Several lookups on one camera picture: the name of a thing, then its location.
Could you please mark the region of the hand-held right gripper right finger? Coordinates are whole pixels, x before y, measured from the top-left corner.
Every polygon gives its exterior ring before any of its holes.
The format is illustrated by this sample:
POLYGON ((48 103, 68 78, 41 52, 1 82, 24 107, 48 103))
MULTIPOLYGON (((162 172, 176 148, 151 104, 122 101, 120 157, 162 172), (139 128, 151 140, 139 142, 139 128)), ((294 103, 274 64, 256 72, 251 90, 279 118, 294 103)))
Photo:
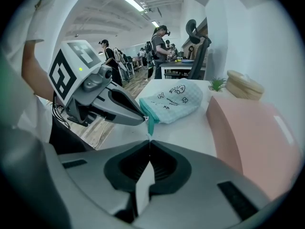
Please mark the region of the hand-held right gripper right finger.
POLYGON ((269 203, 257 185, 216 157, 151 141, 150 162, 155 183, 135 227, 228 229, 269 203))

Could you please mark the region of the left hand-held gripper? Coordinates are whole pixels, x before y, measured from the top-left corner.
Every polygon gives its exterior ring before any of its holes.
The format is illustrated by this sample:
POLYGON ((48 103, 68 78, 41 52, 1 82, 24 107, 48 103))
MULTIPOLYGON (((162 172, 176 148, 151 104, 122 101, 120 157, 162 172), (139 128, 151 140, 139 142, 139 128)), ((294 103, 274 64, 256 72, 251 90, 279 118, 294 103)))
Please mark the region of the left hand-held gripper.
POLYGON ((124 88, 107 88, 112 68, 104 65, 86 40, 63 41, 48 72, 53 94, 53 109, 61 105, 68 120, 87 127, 97 116, 115 124, 136 126, 145 121, 144 113, 124 88))

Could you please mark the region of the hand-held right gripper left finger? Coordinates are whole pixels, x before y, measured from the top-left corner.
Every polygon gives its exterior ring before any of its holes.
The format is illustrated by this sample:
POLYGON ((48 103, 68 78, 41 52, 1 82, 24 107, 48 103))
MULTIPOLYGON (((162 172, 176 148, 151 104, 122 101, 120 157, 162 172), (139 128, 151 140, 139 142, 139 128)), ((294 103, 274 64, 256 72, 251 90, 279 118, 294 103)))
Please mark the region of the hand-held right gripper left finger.
POLYGON ((132 223, 150 202, 150 142, 60 155, 69 176, 99 207, 132 223))

